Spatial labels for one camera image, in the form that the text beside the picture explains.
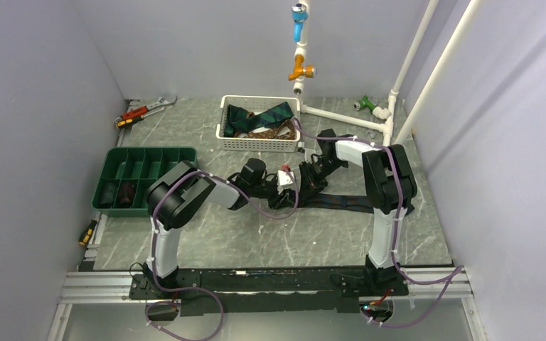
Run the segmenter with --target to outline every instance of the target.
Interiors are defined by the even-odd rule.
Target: green faucet
[[[370,102],[367,95],[361,97],[361,99],[359,99],[357,102],[355,102],[355,104],[353,104],[353,106],[355,107],[355,110],[358,111],[358,112],[363,110],[364,108],[368,108],[369,111],[370,111],[370,114],[372,114],[373,110],[375,109],[375,104]]]

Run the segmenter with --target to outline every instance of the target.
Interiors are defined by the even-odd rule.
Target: yellow and black screwdriver
[[[159,109],[159,110],[154,110],[152,112],[148,112],[147,114],[142,114],[142,115],[133,117],[131,119],[123,119],[123,120],[118,121],[116,123],[116,127],[118,127],[118,129],[122,129],[122,128],[125,128],[125,127],[128,127],[128,126],[132,126],[133,124],[135,124],[135,123],[137,123],[139,121],[143,121],[149,115],[157,114],[159,112],[162,112],[163,110],[164,110],[164,108]]]
[[[89,240],[91,240],[91,236],[93,233],[95,233],[95,228],[97,226],[97,220],[93,219],[89,223],[89,226],[85,229],[85,231],[82,231],[82,234],[80,235],[80,238],[78,239],[78,244],[80,245],[87,245],[89,243]]]

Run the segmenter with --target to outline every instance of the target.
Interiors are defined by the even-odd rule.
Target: marble surface
[[[351,98],[308,99],[305,103],[339,114],[367,119],[355,112]],[[128,146],[192,146],[198,150],[199,167],[219,176],[240,171],[248,158],[261,158],[267,170],[283,163],[297,170],[301,153],[224,151],[215,138],[220,122],[220,98],[180,99],[163,114],[133,126]],[[405,121],[397,106],[395,134]],[[303,128],[311,133],[332,128],[336,134],[365,135],[365,129],[316,117],[301,116]],[[381,143],[381,134],[375,141]],[[316,142],[305,139],[306,148]],[[403,264],[448,264],[451,259],[440,227],[415,144],[405,144],[418,184],[414,212],[407,216],[400,236],[399,256]],[[363,172],[357,166],[340,168],[327,177],[325,193],[364,195]],[[264,200],[261,207],[267,209]],[[274,211],[283,215],[288,209]],[[182,267],[332,266],[359,265],[371,244],[374,215],[360,212],[301,208],[286,220],[263,217],[250,206],[229,211],[206,204],[181,234],[178,260]],[[143,262],[149,251],[150,224],[147,218],[108,218],[95,269],[128,269]]]

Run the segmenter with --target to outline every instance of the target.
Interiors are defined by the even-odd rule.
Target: orange valve
[[[296,55],[296,63],[294,64],[294,71],[291,75],[288,75],[288,80],[295,80],[296,78],[300,76],[305,76],[307,78],[313,78],[315,77],[315,65],[307,65],[305,67],[302,67],[302,63],[304,63],[304,56],[303,55]]]

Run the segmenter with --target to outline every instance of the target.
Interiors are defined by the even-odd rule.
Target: green tray
[[[164,173],[180,161],[189,161],[196,167],[196,149],[192,147],[117,147],[110,149],[93,195],[93,208],[108,217],[148,217],[146,191]],[[111,205],[100,204],[102,191],[108,184],[116,187],[116,196],[121,184],[130,182],[136,186],[130,207],[121,207],[118,199]]]

